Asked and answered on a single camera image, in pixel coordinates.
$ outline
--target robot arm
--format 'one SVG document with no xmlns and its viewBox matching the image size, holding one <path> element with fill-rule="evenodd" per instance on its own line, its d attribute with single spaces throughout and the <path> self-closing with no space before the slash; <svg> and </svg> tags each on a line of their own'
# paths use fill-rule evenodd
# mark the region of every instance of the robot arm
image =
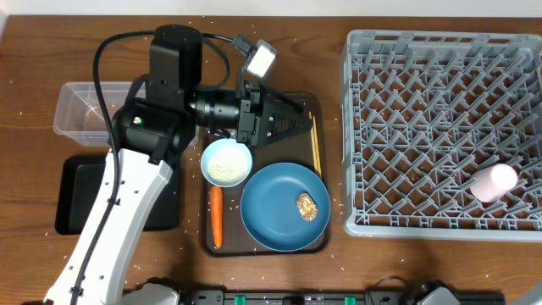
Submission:
<svg viewBox="0 0 542 305">
<path fill-rule="evenodd" d="M 161 26 L 153 33 L 150 74 L 132 83 L 124 106 L 114 115 L 113 123 L 108 125 L 113 126 L 109 130 L 114 143 L 112 147 L 120 148 L 117 202 L 108 202 L 115 185 L 114 152 L 111 152 L 85 228 L 63 273 L 48 291 L 45 303 L 117 305 L 138 301 L 169 305 L 178 302 L 177 292 L 157 285 L 146 285 L 145 297 L 134 297 L 134 294 L 140 296 L 141 291 L 129 294 L 122 301 L 121 297 L 126 272 L 143 225 L 158 195 L 169 182 L 171 166 L 179 162 L 181 153 L 194 137 L 196 124 L 213 133 L 223 128 L 237 129 L 237 141 L 251 147 L 263 147 L 312 128 L 312 121 L 302 114 L 301 105 L 262 82 L 242 81 L 245 69 L 263 75 L 275 55 L 269 45 L 258 43 L 257 47 L 244 36 L 232 40 L 202 34 L 182 25 Z M 94 66 L 97 93 L 97 60 L 105 45 L 136 35 L 149 35 L 149 32 L 112 36 L 98 48 Z M 237 86 L 242 86 L 241 90 L 199 85 L 202 44 L 213 46 L 210 41 L 205 41 L 206 37 L 229 40 L 251 59 L 246 61 L 246 67 L 240 69 Z M 136 97 L 141 86 L 146 89 L 144 99 Z M 108 118 L 105 105 L 102 105 L 102 111 Z"/>
<path fill-rule="evenodd" d="M 143 225 L 162 189 L 168 184 L 172 169 L 164 161 L 149 163 L 149 156 L 121 149 L 118 204 L 109 215 L 94 254 L 86 269 L 78 304 L 120 304 L 129 264 Z M 74 252 L 64 271 L 49 289 L 45 299 L 55 304 L 69 304 L 75 278 L 107 207 L 113 184 L 113 156 L 106 157 L 102 184 Z"/>
</svg>

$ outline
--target food on plate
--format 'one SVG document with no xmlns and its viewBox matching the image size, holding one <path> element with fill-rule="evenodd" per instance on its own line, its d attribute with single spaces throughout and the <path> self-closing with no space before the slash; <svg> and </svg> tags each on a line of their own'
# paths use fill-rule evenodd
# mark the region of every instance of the food on plate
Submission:
<svg viewBox="0 0 542 305">
<path fill-rule="evenodd" d="M 303 192 L 301 195 L 299 195 L 296 205 L 304 220 L 313 221 L 316 218 L 316 215 L 318 214 L 318 207 L 307 193 Z"/>
</svg>

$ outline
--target green connector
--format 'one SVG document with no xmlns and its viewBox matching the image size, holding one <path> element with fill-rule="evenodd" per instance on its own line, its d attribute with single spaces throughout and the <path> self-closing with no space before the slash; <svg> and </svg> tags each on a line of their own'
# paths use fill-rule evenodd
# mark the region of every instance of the green connector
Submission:
<svg viewBox="0 0 542 305">
<path fill-rule="evenodd" d="M 245 305 L 246 304 L 246 297 L 245 296 L 236 296 L 235 297 L 235 305 Z"/>
<path fill-rule="evenodd" d="M 355 297 L 345 297 L 345 305 L 356 305 Z"/>
</svg>

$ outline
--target black tray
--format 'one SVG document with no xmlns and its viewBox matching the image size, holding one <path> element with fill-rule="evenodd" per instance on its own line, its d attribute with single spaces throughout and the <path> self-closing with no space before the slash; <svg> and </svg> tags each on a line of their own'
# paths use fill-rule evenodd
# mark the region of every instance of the black tray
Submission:
<svg viewBox="0 0 542 305">
<path fill-rule="evenodd" d="M 61 235 L 80 234 L 102 182 L 105 156 L 74 156 L 64 162 L 57 218 L 54 228 Z M 169 230 L 179 224 L 179 171 L 175 169 L 163 188 L 143 230 Z"/>
<path fill-rule="evenodd" d="M 318 146 L 320 151 L 320 163 L 322 167 L 322 180 L 326 181 L 324 133 L 322 126 L 322 114 L 320 105 L 315 96 L 308 93 L 288 93 L 287 96 L 305 105 L 305 113 L 310 111 L 317 118 Z M 203 137 L 204 147 L 210 142 L 209 136 Z M 211 184 L 206 180 L 202 182 L 202 234 L 200 243 L 203 250 L 214 257 L 254 256 L 270 254 L 301 254 L 322 251 L 329 242 L 329 225 L 324 233 L 310 246 L 295 252 L 277 252 L 270 250 L 255 241 L 246 231 L 241 220 L 241 194 L 246 183 L 260 169 L 267 165 L 278 162 L 292 162 L 314 169 L 312 160 L 311 133 L 306 132 L 282 141 L 278 141 L 268 147 L 252 151 L 253 165 L 249 176 L 238 186 L 223 188 L 224 193 L 224 241 L 221 248 L 215 249 L 213 229 L 211 227 L 211 214 L 208 211 L 209 190 Z"/>
</svg>

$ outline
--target blue plate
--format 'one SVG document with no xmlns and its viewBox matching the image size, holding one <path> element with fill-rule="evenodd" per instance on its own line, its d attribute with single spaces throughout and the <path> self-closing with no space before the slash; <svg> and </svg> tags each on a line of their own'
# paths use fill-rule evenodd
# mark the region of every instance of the blue plate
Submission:
<svg viewBox="0 0 542 305">
<path fill-rule="evenodd" d="M 296 206 L 302 192 L 318 206 L 313 221 L 303 220 Z M 248 233 L 275 251 L 309 246 L 329 222 L 330 201 L 324 183 L 298 164 L 272 164 L 260 169 L 246 184 L 241 197 L 241 218 Z"/>
</svg>

